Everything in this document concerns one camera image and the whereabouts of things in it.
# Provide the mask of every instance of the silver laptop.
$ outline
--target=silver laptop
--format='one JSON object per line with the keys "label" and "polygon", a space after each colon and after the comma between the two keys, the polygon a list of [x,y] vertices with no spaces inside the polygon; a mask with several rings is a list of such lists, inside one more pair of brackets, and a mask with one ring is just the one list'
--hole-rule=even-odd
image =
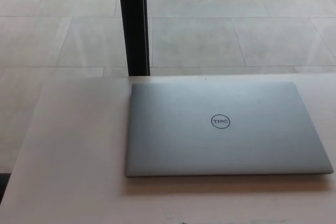
{"label": "silver laptop", "polygon": [[125,174],[328,174],[291,82],[133,84]]}

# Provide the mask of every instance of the table surface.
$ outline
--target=table surface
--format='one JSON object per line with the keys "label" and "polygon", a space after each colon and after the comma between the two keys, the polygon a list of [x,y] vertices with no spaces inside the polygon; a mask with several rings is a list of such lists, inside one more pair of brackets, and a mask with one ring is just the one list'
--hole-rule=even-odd
{"label": "table surface", "polygon": [[136,77],[48,83],[0,206],[1,224],[335,223],[335,174],[126,179],[134,82],[293,81],[336,167],[336,75]]}

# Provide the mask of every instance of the glass pane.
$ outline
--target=glass pane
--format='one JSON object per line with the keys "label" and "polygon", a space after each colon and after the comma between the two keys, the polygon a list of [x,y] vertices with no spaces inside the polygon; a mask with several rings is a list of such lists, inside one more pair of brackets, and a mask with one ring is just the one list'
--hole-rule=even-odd
{"label": "glass pane", "polygon": [[128,74],[117,1],[0,0],[0,174],[47,80]]}
{"label": "glass pane", "polygon": [[336,71],[336,0],[148,0],[152,75]]}

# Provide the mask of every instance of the black window frame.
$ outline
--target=black window frame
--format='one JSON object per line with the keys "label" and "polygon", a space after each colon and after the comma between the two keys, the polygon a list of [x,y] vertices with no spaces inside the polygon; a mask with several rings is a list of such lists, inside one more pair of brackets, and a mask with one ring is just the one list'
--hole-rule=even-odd
{"label": "black window frame", "polygon": [[120,0],[129,76],[150,76],[147,0]]}

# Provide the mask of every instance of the dell logo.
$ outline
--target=dell logo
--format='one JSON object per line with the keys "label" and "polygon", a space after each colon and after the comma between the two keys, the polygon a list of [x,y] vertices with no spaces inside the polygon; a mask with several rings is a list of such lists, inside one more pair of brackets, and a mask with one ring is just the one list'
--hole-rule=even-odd
{"label": "dell logo", "polygon": [[225,115],[218,114],[211,118],[211,123],[218,129],[225,129],[230,126],[230,119]]}

